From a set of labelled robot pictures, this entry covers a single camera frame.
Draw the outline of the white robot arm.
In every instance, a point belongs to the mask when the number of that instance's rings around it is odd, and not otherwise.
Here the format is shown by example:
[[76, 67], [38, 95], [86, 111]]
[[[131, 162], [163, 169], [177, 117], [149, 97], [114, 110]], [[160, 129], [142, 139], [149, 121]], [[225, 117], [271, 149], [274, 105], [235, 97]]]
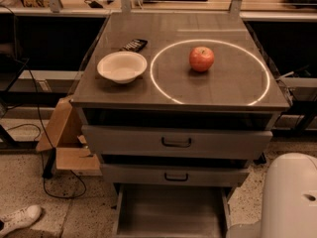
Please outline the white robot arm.
[[226, 238], [317, 238], [317, 159], [277, 157], [266, 173], [261, 220], [231, 226]]

